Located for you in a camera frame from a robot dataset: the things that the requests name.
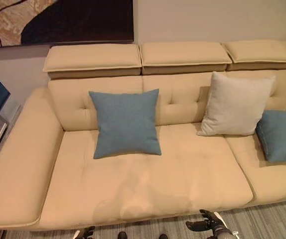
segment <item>gray carpet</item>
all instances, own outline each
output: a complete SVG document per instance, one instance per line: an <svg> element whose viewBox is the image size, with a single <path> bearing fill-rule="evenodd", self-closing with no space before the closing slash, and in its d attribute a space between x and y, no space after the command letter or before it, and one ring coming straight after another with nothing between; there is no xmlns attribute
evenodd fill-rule
<svg viewBox="0 0 286 239"><path fill-rule="evenodd" d="M238 231L241 239L286 239L286 202L273 205L235 209L222 212L221 216L232 231ZM189 231L185 221L200 221L200 215L121 224L95 229L94 239L116 239L125 231L129 239L158 239L166 233L169 239L205 239L210 232ZM7 231L3 239L72 239L74 230L51 232Z"/></svg>

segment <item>gray wall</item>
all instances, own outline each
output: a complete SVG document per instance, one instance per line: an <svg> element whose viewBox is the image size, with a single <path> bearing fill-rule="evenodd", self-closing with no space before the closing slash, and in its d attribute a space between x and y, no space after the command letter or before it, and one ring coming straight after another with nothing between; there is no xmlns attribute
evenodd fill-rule
<svg viewBox="0 0 286 239"><path fill-rule="evenodd" d="M286 0L134 0L135 41L286 40ZM24 104L46 86L49 46L0 49L0 80Z"/></svg>

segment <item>painting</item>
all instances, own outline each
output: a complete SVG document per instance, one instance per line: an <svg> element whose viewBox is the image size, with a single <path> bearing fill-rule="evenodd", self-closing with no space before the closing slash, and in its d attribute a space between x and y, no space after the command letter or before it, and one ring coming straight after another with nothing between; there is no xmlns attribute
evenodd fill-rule
<svg viewBox="0 0 286 239"><path fill-rule="evenodd" d="M0 0L0 47L133 40L132 0Z"/></svg>

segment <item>beige leather sofa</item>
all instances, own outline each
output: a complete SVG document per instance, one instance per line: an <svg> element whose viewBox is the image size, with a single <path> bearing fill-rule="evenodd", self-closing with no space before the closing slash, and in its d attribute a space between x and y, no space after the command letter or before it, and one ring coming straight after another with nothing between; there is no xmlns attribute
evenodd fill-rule
<svg viewBox="0 0 286 239"><path fill-rule="evenodd" d="M269 164L256 134L196 134L212 71L276 75L266 109L286 111L286 42L57 46L44 70L53 80L33 91L0 152L0 228L74 229L286 201L286 163ZM162 156L93 159L88 91L155 88Z"/></svg>

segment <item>shoe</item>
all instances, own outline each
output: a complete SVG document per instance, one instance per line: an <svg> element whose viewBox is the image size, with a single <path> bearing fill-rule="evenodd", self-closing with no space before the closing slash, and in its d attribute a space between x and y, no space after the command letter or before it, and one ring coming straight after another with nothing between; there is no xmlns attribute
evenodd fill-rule
<svg viewBox="0 0 286 239"><path fill-rule="evenodd" d="M159 236L159 238L158 238L158 239L168 239L168 237L167 237L167 235L162 234L162 235L160 235L160 236Z"/></svg>
<svg viewBox="0 0 286 239"><path fill-rule="evenodd" d="M118 234L118 239L128 239L128 236L125 232L120 232Z"/></svg>

